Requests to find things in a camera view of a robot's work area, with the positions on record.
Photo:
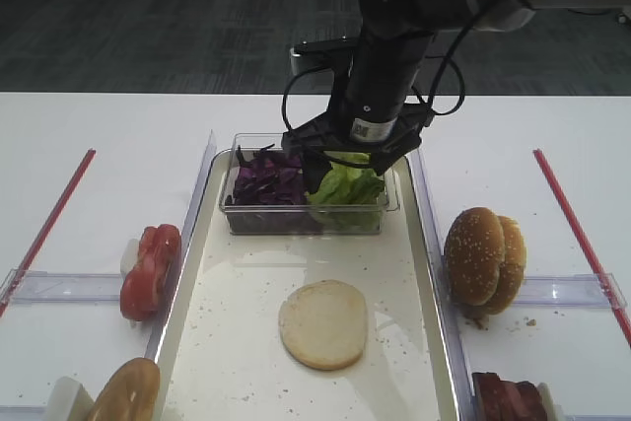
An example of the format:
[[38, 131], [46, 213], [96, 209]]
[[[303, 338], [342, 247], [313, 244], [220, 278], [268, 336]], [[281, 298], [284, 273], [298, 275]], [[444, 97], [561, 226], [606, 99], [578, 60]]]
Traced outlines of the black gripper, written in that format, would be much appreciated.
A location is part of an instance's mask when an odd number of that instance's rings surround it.
[[370, 168], [383, 175], [402, 156], [421, 144], [421, 130], [434, 119], [431, 109], [403, 109], [397, 118], [371, 122], [354, 118], [350, 124], [334, 121], [324, 112], [282, 136], [285, 152], [301, 152], [303, 181], [309, 194], [319, 190], [324, 177], [332, 170], [331, 161], [321, 152], [368, 154]]

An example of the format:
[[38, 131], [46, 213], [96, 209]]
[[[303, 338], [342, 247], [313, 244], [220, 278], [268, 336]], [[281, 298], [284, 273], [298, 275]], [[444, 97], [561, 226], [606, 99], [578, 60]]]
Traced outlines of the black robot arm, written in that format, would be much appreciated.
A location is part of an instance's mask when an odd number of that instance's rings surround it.
[[292, 70], [333, 74], [327, 109], [288, 126], [282, 148], [298, 155], [305, 185], [316, 191], [342, 153], [365, 153], [377, 174], [416, 149], [435, 117], [430, 100], [407, 101], [433, 36], [472, 30], [510, 32], [538, 10], [622, 8], [630, 0], [359, 0], [355, 37], [295, 45]]

